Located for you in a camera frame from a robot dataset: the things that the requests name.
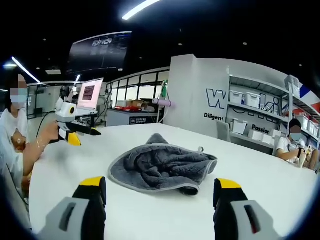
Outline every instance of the person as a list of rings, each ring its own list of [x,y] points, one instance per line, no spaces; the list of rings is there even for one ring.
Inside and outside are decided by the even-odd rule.
[[[306,154],[305,151],[300,151],[299,148],[305,148],[306,144],[302,140],[301,123],[298,119],[292,119],[289,123],[289,135],[287,137],[281,137],[277,148],[276,156],[290,163],[299,162],[300,155]],[[306,161],[303,166],[313,170],[317,163],[318,150],[314,150],[312,154],[306,157]]]
[[[35,162],[51,140],[59,137],[58,124],[47,124],[35,141],[29,139],[27,103],[27,83],[21,74],[13,72],[7,79],[5,110],[0,118],[0,156],[7,164],[18,191],[28,185],[28,177]]]

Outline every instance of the white shirt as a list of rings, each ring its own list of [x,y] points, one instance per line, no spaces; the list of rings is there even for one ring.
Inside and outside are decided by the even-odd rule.
[[[299,141],[299,143],[297,143],[297,142],[292,143],[289,140],[288,137],[281,137],[279,142],[278,142],[278,145],[276,147],[276,150],[281,149],[281,150],[283,150],[284,153],[289,153],[289,152],[294,151],[295,149],[297,149],[298,144],[304,146],[305,142],[301,139]],[[287,162],[295,163],[298,160],[299,159],[297,157],[294,157],[294,158],[289,159]]]
[[[28,119],[24,109],[19,111],[15,118],[6,109],[0,118],[0,161],[8,165],[16,188],[21,190],[22,177],[24,173],[24,155],[17,153],[11,141],[16,129],[26,138],[28,143]]]

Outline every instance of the monitor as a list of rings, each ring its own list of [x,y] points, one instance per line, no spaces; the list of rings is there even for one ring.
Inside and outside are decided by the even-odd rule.
[[[131,31],[108,33],[73,43],[66,73],[123,71],[131,33]]]
[[[77,108],[96,110],[103,81],[104,79],[101,78],[82,84]]]

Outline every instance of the woman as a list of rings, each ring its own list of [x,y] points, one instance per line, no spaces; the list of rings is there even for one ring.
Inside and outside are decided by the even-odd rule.
[[[9,167],[16,188],[28,184],[28,175],[51,140],[58,139],[58,125],[52,122],[45,126],[35,141],[29,142],[27,83],[20,74],[7,79],[5,110],[0,118],[0,151]]]

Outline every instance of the laptop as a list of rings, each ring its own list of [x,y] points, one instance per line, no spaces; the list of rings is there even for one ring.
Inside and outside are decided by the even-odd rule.
[[[104,79],[95,79],[82,84],[76,106],[77,116],[92,115],[97,113],[100,90]]]

